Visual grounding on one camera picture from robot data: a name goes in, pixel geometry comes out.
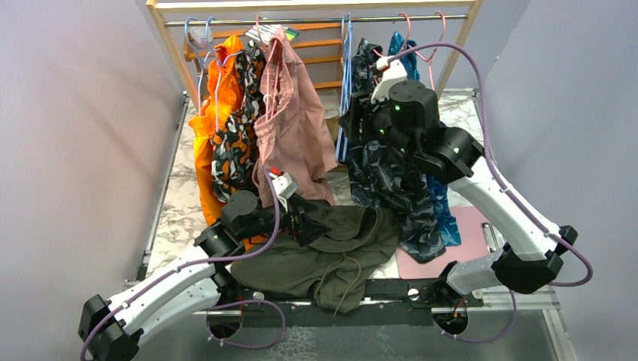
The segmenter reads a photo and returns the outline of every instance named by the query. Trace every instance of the green fabric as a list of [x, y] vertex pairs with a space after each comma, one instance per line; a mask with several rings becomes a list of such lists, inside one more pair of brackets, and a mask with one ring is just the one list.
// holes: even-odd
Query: green fabric
[[332, 231], [306, 247], [282, 233], [266, 252], [235, 261], [230, 272], [246, 287], [297, 297], [316, 294], [319, 307], [353, 310], [363, 298], [366, 279], [396, 250], [399, 223], [383, 208], [321, 205], [308, 216]]

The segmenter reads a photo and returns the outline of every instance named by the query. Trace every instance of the marble table top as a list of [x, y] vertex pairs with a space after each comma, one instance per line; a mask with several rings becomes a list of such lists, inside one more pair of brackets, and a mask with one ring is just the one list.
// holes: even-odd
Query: marble table top
[[[483, 134], [479, 116], [476, 112], [471, 91], [452, 91], [443, 93], [439, 101], [441, 120], [448, 126], [464, 128], [481, 143]], [[321, 96], [326, 114], [339, 113], [339, 100], [336, 96]], [[159, 217], [153, 250], [150, 256], [147, 274], [163, 267], [181, 254], [193, 243], [193, 239], [206, 227], [202, 207], [199, 204], [199, 189], [195, 179], [193, 155], [193, 130], [186, 124], [196, 113], [191, 103], [184, 128], [182, 130], [169, 186]], [[350, 197], [350, 185], [347, 172], [337, 169], [326, 176], [335, 195], [337, 205], [354, 205]], [[471, 205], [454, 191], [449, 191], [450, 206]], [[399, 278], [396, 256], [379, 266], [371, 278]]]

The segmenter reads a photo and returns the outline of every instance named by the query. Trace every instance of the gray wall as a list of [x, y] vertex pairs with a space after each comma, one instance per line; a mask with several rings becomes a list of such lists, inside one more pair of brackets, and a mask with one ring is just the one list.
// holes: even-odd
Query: gray wall
[[[185, 2], [188, 0], [176, 0], [174, 2]], [[467, 42], [466, 49], [471, 52], [475, 57], [476, 62], [480, 66], [481, 70], [487, 74], [492, 65], [496, 61], [500, 54], [500, 51], [505, 46], [509, 35], [514, 29], [518, 19], [520, 19], [525, 8], [530, 3], [530, 0], [485, 0], [479, 13], [472, 32], [470, 33]], [[367, 17], [367, 16], [393, 16], [400, 11], [405, 11], [408, 15], [429, 15], [435, 11], [441, 10], [444, 14], [464, 14], [466, 8], [415, 8], [415, 9], [381, 9], [381, 10], [353, 10], [353, 17]], [[320, 17], [341, 17], [342, 11], [288, 11], [282, 12], [263, 12], [260, 15], [270, 19], [299, 19], [299, 18], [320, 18]], [[200, 20], [208, 19], [211, 14], [188, 14]], [[252, 20], [258, 15], [254, 12], [231, 12], [222, 14], [212, 14], [219, 20]], [[169, 14], [167, 20], [185, 20], [186, 15], [183, 14]], [[462, 20], [449, 20], [448, 29], [444, 41], [454, 42], [458, 34]], [[239, 26], [236, 29], [247, 29], [248, 26]], [[232, 27], [217, 27], [215, 31], [225, 29], [233, 29]], [[371, 42], [380, 44], [387, 49], [390, 44], [390, 37], [394, 31], [401, 32], [404, 36], [407, 33], [407, 26], [405, 22], [396, 24], [392, 23], [355, 23], [354, 24], [354, 44], [353, 48], [356, 52], [356, 46], [359, 43], [361, 37], [368, 38]], [[173, 28], [173, 35], [178, 42], [181, 49], [184, 43], [184, 29]], [[340, 30], [325, 31], [325, 32], [306, 32], [302, 33], [300, 41], [315, 40], [319, 38], [338, 38]], [[417, 44], [426, 44], [439, 40], [441, 34], [441, 23], [439, 21], [418, 21], [412, 24], [412, 36], [411, 38], [417, 41]], [[313, 56], [326, 56], [327, 52], [333, 51], [336, 54], [336, 49], [330, 49], [329, 47], [322, 47], [318, 49], [299, 50], [299, 55], [302, 58]], [[423, 55], [429, 56], [431, 50], [424, 50]], [[445, 59], [449, 54], [449, 50], [441, 48], [437, 50], [436, 57], [433, 62], [433, 73], [436, 79], [443, 69]], [[429, 83], [429, 77], [427, 75], [427, 64], [419, 60], [419, 72], [426, 83]], [[193, 76], [195, 76], [195, 67], [190, 65]], [[337, 79], [335, 65], [310, 65], [310, 75], [314, 81], [331, 81]], [[476, 79], [472, 72], [472, 68], [469, 64], [459, 59], [457, 67], [454, 69], [447, 88], [476, 88]]]
[[[536, 0], [488, 76], [501, 169], [546, 216], [577, 227], [594, 279], [560, 290], [579, 360], [638, 353], [636, 99], [632, 0]], [[560, 279], [584, 274], [575, 257]]]
[[130, 0], [0, 5], [0, 359], [80, 353], [84, 300], [135, 275], [181, 88]]

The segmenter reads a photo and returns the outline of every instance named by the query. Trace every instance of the purple cable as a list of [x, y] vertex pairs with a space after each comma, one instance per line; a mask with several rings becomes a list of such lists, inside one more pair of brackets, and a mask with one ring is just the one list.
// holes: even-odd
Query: purple cable
[[505, 182], [503, 181], [503, 179], [498, 174], [496, 166], [494, 165], [494, 161], [492, 160], [490, 134], [489, 134], [489, 131], [488, 131], [488, 118], [485, 115], [485, 91], [484, 91], [484, 87], [483, 87], [483, 77], [481, 76], [481, 72], [479, 71], [479, 67], [476, 65], [476, 62], [474, 61], [474, 59], [472, 59], [472, 57], [462, 47], [459, 47], [456, 44], [439, 42], [439, 43], [419, 45], [417, 47], [413, 47], [413, 48], [410, 48], [408, 50], [402, 51], [401, 53], [398, 53], [397, 55], [392, 56], [391, 58], [389, 58], [389, 60], [387, 62], [389, 64], [389, 63], [391, 63], [391, 62], [393, 62], [395, 60], [401, 59], [402, 57], [404, 57], [404, 56], [406, 56], [406, 55], [408, 55], [410, 53], [414, 53], [415, 51], [427, 49], [429, 47], [450, 47], [450, 48], [458, 51], [459, 53], [463, 54], [463, 56], [465, 56], [467, 61], [470, 63], [470, 65], [474, 69], [474, 72], [476, 73], [476, 78], [478, 79], [478, 90], [481, 92], [481, 98], [479, 99], [479, 101], [481, 102], [481, 109], [480, 109], [480, 111], [481, 111], [481, 122], [482, 122], [482, 125], [483, 125], [483, 139], [485, 140], [485, 160], [486, 160], [486, 163], [488, 164], [488, 168], [490, 169], [490, 173], [494, 177], [494, 180], [496, 180], [496, 182], [499, 184], [499, 186], [501, 187], [502, 190], [505, 190], [504, 191], [505, 194], [507, 194], [507, 196], [512, 200], [512, 202], [514, 202], [514, 204], [516, 204], [518, 209], [520, 209], [527, 216], [527, 218], [529, 218], [532, 221], [532, 223], [534, 223], [534, 225], [536, 225], [536, 227], [538, 227], [544, 234], [548, 235], [551, 239], [556, 241], [558, 244], [563, 245], [566, 249], [568, 249], [571, 253], [573, 253], [574, 256], [578, 257], [578, 259], [581, 260], [581, 262], [585, 265], [585, 267], [587, 269], [586, 276], [583, 279], [579, 280], [579, 281], [574, 281], [574, 282], [551, 282], [550, 285], [551, 286], [556, 286], [556, 287], [576, 287], [576, 286], [581, 286], [581, 285], [586, 284], [587, 282], [589, 282], [589, 280], [591, 280], [591, 278], [594, 276], [594, 268], [591, 266], [591, 263], [589, 263], [589, 261], [585, 258], [585, 256], [583, 256], [580, 252], [578, 252], [578, 250], [575, 249], [567, 241], [563, 240], [558, 235], [554, 235], [554, 234], [549, 233], [549, 229], [547, 229], [540, 222], [540, 220], [538, 218], [536, 218], [532, 214], [532, 212], [529, 209], [527, 209], [527, 207], [525, 207], [523, 202], [521, 202], [521, 200], [518, 199], [518, 197], [514, 193], [512, 193], [511, 190], [507, 190], [508, 187], [505, 185]]
[[[275, 226], [273, 227], [273, 231], [272, 231], [272, 234], [270, 235], [270, 239], [266, 242], [266, 244], [264, 244], [264, 246], [261, 247], [259, 250], [256, 250], [256, 251], [254, 251], [252, 253], [242, 254], [241, 256], [211, 257], [211, 258], [198, 259], [196, 261], [186, 262], [183, 265], [178, 266], [178, 270], [179, 271], [181, 271], [182, 269], [184, 269], [186, 267], [190, 267], [192, 265], [198, 265], [200, 263], [229, 262], [229, 261], [239, 261], [240, 259], [251, 258], [251, 257], [257, 256], [257, 255], [265, 252], [270, 247], [272, 242], [275, 241], [275, 238], [277, 238], [277, 231], [279, 230], [279, 201], [277, 199], [277, 193], [275, 193], [275, 187], [272, 185], [272, 179], [270, 179], [270, 174], [268, 173], [268, 167], [264, 167], [263, 173], [266, 176], [266, 180], [268, 181], [268, 185], [270, 186], [270, 193], [272, 194], [272, 200], [275, 203]], [[144, 287], [143, 289], [139, 290], [130, 299], [127, 299], [126, 300], [126, 304], [130, 305], [136, 299], [140, 298], [142, 295], [144, 295], [146, 292], [148, 292], [148, 290], [150, 290], [151, 288], [155, 287], [157, 284], [159, 284], [160, 282], [164, 281], [166, 278], [168, 278], [169, 276], [173, 275], [174, 273], [175, 273], [175, 270], [172, 269], [172, 270], [166, 272], [164, 275], [161, 275], [155, 281], [149, 283], [146, 287]], [[268, 303], [265, 300], [263, 300], [263, 301], [262, 300], [255, 300], [255, 301], [261, 301], [263, 303]], [[106, 316], [104, 316], [104, 318], [102, 318], [97, 323], [97, 325], [95, 327], [93, 327], [93, 329], [91, 330], [91, 332], [87, 336], [87, 340], [82, 345], [82, 351], [80, 353], [80, 361], [94, 361], [94, 359], [87, 360], [87, 350], [89, 349], [89, 344], [96, 337], [98, 331], [104, 326], [106, 321], [111, 319], [111, 317], [113, 317], [118, 312], [122, 311], [123, 309], [124, 309], [124, 307], [122, 305], [117, 306], [113, 311], [109, 312]]]
[[266, 305], [270, 305], [273, 308], [275, 308], [275, 310], [279, 313], [279, 317], [281, 317], [281, 332], [279, 332], [279, 335], [272, 341], [265, 343], [265, 344], [239, 344], [237, 342], [232, 342], [232, 341], [226, 341], [225, 338], [217, 338], [215, 337], [215, 335], [213, 335], [213, 332], [211, 332], [211, 330], [206, 327], [206, 329], [208, 330], [208, 334], [209, 334], [209, 340], [215, 340], [220, 342], [221, 345], [224, 344], [229, 344], [231, 346], [235, 346], [235, 347], [240, 347], [240, 348], [247, 348], [249, 350], [259, 350], [261, 348], [268, 348], [271, 347], [272, 345], [278, 343], [279, 341], [281, 341], [281, 339], [284, 337], [284, 333], [286, 332], [286, 316], [284, 316], [284, 312], [281, 310], [281, 308], [279, 308], [279, 306], [277, 306], [275, 303], [270, 302], [268, 300], [265, 299], [247, 299], [244, 301], [237, 301], [237, 302], [233, 302], [233, 303], [229, 303], [226, 305], [220, 305], [220, 306], [214, 306], [209, 308], [206, 311], [214, 311], [214, 310], [220, 310], [223, 308], [230, 308], [230, 307], [235, 307], [235, 306], [239, 306], [239, 305], [245, 305], [247, 303], [263, 303]]
[[516, 317], [518, 316], [518, 312], [517, 312], [517, 308], [516, 308], [516, 298], [514, 297], [514, 292], [512, 292], [512, 290], [509, 291], [509, 295], [512, 296], [512, 305], [514, 306], [514, 312], [512, 315], [512, 320], [509, 321], [509, 325], [498, 335], [494, 336], [494, 337], [490, 337], [490, 338], [486, 338], [484, 340], [475, 340], [472, 338], [463, 338], [463, 337], [458, 337], [456, 335], [452, 335], [446, 331], [444, 331], [441, 326], [439, 326], [438, 323], [434, 323], [434, 326], [436, 326], [437, 329], [439, 329], [441, 331], [441, 334], [444, 336], [447, 336], [449, 338], [454, 339], [455, 341], [461, 341], [461, 342], [467, 342], [468, 344], [487, 344], [490, 342], [494, 342], [497, 340], [500, 340], [501, 338], [507, 336], [507, 334], [512, 331], [512, 327], [514, 327], [514, 323], [516, 322]]

